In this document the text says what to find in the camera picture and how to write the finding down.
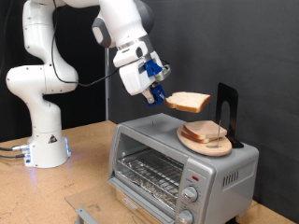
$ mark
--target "toaster oven label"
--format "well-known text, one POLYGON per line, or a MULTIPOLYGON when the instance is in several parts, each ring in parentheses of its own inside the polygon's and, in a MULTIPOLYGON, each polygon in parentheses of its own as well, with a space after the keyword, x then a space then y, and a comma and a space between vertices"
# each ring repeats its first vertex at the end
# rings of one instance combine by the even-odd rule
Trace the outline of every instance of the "toaster oven label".
POLYGON ((136 210, 138 207, 136 205, 134 205, 129 199, 124 198, 122 199, 124 202, 126 202, 128 205, 130 205, 130 207, 132 207, 134 210, 136 210))

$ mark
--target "control knob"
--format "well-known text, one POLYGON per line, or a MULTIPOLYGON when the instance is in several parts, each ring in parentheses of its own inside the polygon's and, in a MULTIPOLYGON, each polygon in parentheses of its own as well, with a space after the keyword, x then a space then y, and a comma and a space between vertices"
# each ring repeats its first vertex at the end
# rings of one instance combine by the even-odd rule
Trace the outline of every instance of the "control knob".
POLYGON ((198 197, 197 191, 194 187, 187 187, 181 192, 181 194, 189 203, 194 203, 198 197))
POLYGON ((193 216, 188 210, 184 210, 178 214, 178 224, 192 224, 193 216))

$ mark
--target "toast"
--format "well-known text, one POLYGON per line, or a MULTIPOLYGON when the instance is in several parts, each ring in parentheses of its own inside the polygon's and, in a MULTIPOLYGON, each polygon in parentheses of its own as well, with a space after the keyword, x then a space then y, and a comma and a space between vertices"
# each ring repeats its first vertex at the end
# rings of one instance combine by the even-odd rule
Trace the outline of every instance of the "toast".
POLYGON ((192 140, 194 142, 198 142, 198 143, 209 143, 210 141, 214 141, 216 140, 217 138, 206 138, 206 139, 197 139, 197 138, 194 138, 192 137, 191 135, 189 135, 183 127, 180 128, 180 131, 181 131, 181 135, 184 136, 185 138, 188 138, 189 140, 192 140))
POLYGON ((209 102, 211 96, 201 93, 180 91, 165 99, 165 103, 170 108, 177 110, 199 113, 209 102))
MULTIPOLYGON (((219 125, 212 120, 202 120, 184 123, 184 130, 193 138, 203 140, 207 138, 217 138, 219 125)), ((219 137, 224 137, 227 131, 221 127, 219 137)))

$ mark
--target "toaster oven side vent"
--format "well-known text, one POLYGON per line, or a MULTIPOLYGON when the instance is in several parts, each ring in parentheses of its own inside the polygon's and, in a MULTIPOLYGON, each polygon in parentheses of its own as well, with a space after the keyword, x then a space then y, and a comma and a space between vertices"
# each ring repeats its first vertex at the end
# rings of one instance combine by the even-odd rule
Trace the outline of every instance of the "toaster oven side vent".
POLYGON ((222 189, 227 189, 233 184, 240 182, 241 180, 253 175, 254 162, 251 162, 240 169, 233 171, 223 178, 222 189))

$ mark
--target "power cord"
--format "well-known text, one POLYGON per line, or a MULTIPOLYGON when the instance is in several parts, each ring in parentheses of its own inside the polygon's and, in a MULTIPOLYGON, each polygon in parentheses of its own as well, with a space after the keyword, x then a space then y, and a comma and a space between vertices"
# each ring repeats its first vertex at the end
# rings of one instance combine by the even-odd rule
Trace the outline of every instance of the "power cord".
POLYGON ((8 8, 8 11, 7 11, 6 20, 5 20, 5 24, 4 24, 3 51, 2 51, 3 58, 2 58, 1 68, 0 68, 0 76, 2 75, 3 66, 4 66, 5 61, 6 61, 7 23, 8 23, 8 17, 9 17, 13 2, 14 2, 14 0, 11 0, 10 3, 9 3, 9 8, 8 8))
POLYGON ((24 157, 26 157, 25 154, 20 154, 20 155, 14 156, 14 157, 7 157, 7 156, 0 155, 0 158, 7 158, 7 159, 19 159, 19 158, 24 158, 24 157))
POLYGON ((55 22, 55 28, 54 28, 54 35, 53 35, 53 39, 52 39, 52 46, 51 46, 51 58, 52 58, 52 64, 53 64, 53 69, 54 69, 54 72, 55 72, 55 76, 58 78, 58 80, 60 80, 61 82, 63 83, 68 83, 68 84, 78 84, 79 86, 81 87, 91 87, 92 85, 100 82, 100 81, 103 81, 109 77, 112 77, 114 74, 116 74, 120 69, 116 69, 112 74, 106 76, 106 77, 102 77, 90 84, 82 84, 82 83, 79 83, 79 82, 73 82, 73 81, 64 81, 62 79, 59 78, 59 76, 57 75, 57 71, 56 71, 56 67, 55 67, 55 63, 54 63, 54 54, 53 54, 53 49, 54 49, 54 40, 55 40, 55 34, 56 34, 56 28, 57 28, 57 24, 58 24, 58 10, 57 10, 57 6, 56 6, 56 0, 53 0, 53 3, 55 5, 55 15, 56 15, 56 22, 55 22))
POLYGON ((0 147, 0 151, 12 151, 12 148, 0 147))

